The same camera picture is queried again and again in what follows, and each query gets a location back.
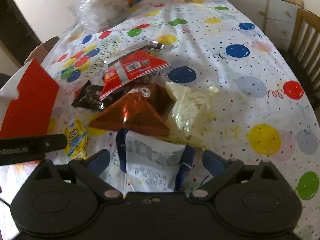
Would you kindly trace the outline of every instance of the tablecloth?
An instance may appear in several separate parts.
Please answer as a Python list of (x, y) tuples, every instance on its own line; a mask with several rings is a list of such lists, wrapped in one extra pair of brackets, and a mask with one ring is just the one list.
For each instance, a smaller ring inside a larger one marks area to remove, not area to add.
[[(227, 0), (203, 4), (173, 4), (170, 0), (142, 0), (131, 17), (102, 33), (88, 33), (76, 24), (61, 38), (45, 70), (58, 82), (49, 127), (63, 132), (77, 117), (88, 132), (88, 156), (102, 148), (111, 162), (101, 177), (122, 192), (134, 190), (134, 178), (123, 174), (114, 131), (88, 127), (98, 113), (71, 106), (75, 92), (87, 80), (103, 85), (103, 61), (143, 40), (165, 45), (157, 57), (171, 67), (148, 74), (151, 82), (172, 81), (205, 91), (219, 88), (211, 109), (209, 148), (224, 158), (258, 164), (271, 160), (302, 201), (295, 232), (303, 240), (320, 236), (319, 124), (302, 87), (265, 34)], [(62, 151), (48, 155), (67, 163)], [(184, 182), (190, 192), (212, 178), (198, 151)], [(36, 163), (12, 165), (2, 171), (2, 197), (11, 201)], [(1, 207), (1, 231), (9, 239), (17, 232), (10, 213)]]

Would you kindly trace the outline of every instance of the cabinet drawer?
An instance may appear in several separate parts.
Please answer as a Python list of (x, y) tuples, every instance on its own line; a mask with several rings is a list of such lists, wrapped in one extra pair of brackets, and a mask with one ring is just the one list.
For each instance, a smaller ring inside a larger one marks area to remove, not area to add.
[(267, 19), (265, 34), (269, 39), (277, 38), (291, 41), (294, 23)]
[(277, 49), (288, 51), (291, 42), (290, 40), (283, 40), (278, 38), (270, 38), (270, 40)]
[(299, 6), (292, 3), (270, 0), (267, 18), (295, 23), (298, 9)]
[(268, 0), (228, 0), (237, 10), (246, 15), (255, 25), (263, 30), (264, 17)]

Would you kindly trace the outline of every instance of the minion wrapper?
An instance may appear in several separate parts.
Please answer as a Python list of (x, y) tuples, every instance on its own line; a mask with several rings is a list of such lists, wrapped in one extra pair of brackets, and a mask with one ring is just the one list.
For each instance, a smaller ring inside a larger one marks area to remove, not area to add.
[(64, 130), (64, 135), (68, 140), (68, 144), (64, 149), (66, 155), (72, 159), (85, 159), (84, 147), (87, 144), (88, 135), (83, 128), (82, 122), (79, 119), (70, 121)]

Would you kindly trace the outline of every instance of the green balloon print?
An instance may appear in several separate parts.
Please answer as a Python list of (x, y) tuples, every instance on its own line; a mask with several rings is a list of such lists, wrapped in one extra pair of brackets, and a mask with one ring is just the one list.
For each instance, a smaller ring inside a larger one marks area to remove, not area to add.
[(216, 6), (215, 9), (221, 10), (221, 11), (227, 11), (229, 8), (225, 6)]
[(187, 24), (188, 22), (184, 19), (177, 18), (171, 22), (168, 22), (171, 26), (177, 26), (178, 24)]
[(135, 37), (135, 36), (138, 36), (141, 32), (142, 32), (142, 29), (140, 29), (140, 28), (132, 29), (132, 30), (128, 31), (128, 36)]
[(73, 65), (68, 67), (68, 68), (65, 68), (64, 70), (62, 70), (61, 72), (61, 79), (67, 79), (68, 77), (71, 76), (72, 72), (73, 72)]
[(316, 195), (318, 188), (319, 188), (318, 175), (313, 171), (307, 171), (299, 179), (299, 183), (298, 183), (298, 186), (296, 187), (296, 190), (298, 192), (299, 197), (302, 200), (310, 200)]

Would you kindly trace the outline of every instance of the brown snack wrapper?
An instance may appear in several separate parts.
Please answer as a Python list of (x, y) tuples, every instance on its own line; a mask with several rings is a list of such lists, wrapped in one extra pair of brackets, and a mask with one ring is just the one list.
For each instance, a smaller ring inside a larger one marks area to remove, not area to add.
[(118, 131), (127, 128), (147, 136), (169, 136), (161, 118), (172, 105), (166, 89), (157, 84), (134, 83), (129, 92), (90, 122), (90, 127)]

